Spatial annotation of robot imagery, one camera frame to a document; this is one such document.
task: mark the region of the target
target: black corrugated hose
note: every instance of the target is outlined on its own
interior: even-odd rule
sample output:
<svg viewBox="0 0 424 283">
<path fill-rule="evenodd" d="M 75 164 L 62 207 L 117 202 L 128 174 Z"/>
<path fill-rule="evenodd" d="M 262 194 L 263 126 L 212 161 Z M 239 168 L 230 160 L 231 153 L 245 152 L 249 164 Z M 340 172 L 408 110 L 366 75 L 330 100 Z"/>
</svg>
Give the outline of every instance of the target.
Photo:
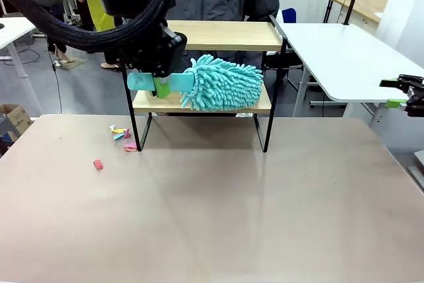
<svg viewBox="0 0 424 283">
<path fill-rule="evenodd" d="M 34 0 L 8 1 L 50 38 L 80 50 L 103 52 L 120 47 L 146 33 L 150 27 L 165 17 L 171 0 L 151 0 L 146 9 L 135 19 L 123 26 L 103 32 L 81 30 L 61 23 Z"/>
</svg>

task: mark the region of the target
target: foot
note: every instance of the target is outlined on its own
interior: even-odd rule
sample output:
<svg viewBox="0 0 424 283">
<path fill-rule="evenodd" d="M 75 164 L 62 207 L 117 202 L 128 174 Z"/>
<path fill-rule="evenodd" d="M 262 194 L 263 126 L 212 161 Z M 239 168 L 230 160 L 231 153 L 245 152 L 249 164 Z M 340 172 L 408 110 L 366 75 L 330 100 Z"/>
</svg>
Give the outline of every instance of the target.
<svg viewBox="0 0 424 283">
<path fill-rule="evenodd" d="M 106 63 L 106 62 L 104 62 L 104 63 L 100 64 L 100 66 L 101 66 L 103 69 L 110 69 L 110 70 L 116 70 L 116 69 L 119 69 L 119 66 L 118 66 L 117 64 L 109 64 L 109 63 Z"/>
<path fill-rule="evenodd" d="M 73 60 L 70 57 L 68 57 L 64 52 L 62 52 L 60 50 L 57 51 L 56 56 L 59 58 L 59 60 L 66 61 L 67 63 L 73 62 Z"/>
</svg>

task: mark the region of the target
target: teal handle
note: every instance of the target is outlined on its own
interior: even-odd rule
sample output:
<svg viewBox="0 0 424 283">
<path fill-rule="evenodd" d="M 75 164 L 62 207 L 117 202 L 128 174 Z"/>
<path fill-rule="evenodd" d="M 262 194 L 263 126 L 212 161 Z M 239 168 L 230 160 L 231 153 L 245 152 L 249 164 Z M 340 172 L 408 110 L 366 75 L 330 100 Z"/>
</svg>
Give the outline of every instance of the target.
<svg viewBox="0 0 424 283">
<path fill-rule="evenodd" d="M 194 74 L 173 73 L 168 77 L 172 92 L 193 91 Z M 133 91 L 155 91 L 153 75 L 151 73 L 132 72 L 128 75 L 127 85 Z"/>
</svg>

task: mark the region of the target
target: microfiber duster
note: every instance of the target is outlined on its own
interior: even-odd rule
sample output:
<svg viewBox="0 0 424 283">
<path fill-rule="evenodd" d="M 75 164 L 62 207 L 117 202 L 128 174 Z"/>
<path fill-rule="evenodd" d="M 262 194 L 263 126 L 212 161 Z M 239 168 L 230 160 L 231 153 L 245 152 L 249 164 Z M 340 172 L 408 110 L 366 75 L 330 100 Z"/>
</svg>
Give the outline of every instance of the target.
<svg viewBox="0 0 424 283">
<path fill-rule="evenodd" d="M 254 107 L 262 91 L 263 75 L 254 66 L 235 64 L 204 55 L 191 59 L 184 73 L 194 75 L 193 90 L 181 92 L 182 108 L 191 103 L 198 111 L 233 111 Z"/>
<path fill-rule="evenodd" d="M 182 108 L 190 103 L 198 111 L 234 111 L 254 107 L 262 91 L 263 76 L 254 66 L 235 64 L 204 55 L 198 61 L 191 59 L 192 67 L 184 73 L 173 73 L 166 81 L 168 92 L 180 92 Z M 161 91 L 150 73 L 130 73 L 128 88 Z"/>
</svg>

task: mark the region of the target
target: red eraser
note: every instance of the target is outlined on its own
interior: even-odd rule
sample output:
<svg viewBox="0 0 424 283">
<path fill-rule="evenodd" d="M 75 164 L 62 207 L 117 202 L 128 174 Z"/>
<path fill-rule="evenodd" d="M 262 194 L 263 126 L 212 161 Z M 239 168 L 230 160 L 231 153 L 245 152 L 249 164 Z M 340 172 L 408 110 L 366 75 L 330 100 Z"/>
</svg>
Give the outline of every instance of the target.
<svg viewBox="0 0 424 283">
<path fill-rule="evenodd" d="M 101 163 L 100 159 L 96 159 L 94 161 L 94 166 L 95 166 L 95 169 L 97 169 L 97 170 L 103 169 L 103 164 Z"/>
</svg>

